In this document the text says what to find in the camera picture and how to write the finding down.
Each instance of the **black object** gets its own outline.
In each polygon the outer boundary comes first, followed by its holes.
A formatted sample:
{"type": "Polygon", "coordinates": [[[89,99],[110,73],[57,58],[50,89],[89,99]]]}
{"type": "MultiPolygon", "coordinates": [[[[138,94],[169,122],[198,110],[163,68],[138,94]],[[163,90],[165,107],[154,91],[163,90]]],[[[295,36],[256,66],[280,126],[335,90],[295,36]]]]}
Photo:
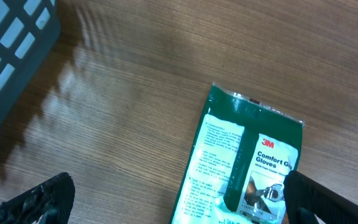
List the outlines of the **black object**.
{"type": "Polygon", "coordinates": [[[0,205],[0,224],[67,224],[75,188],[71,177],[61,173],[0,205]]]}
{"type": "Polygon", "coordinates": [[[284,180],[285,206],[290,224],[358,223],[358,205],[297,171],[284,180]]]}

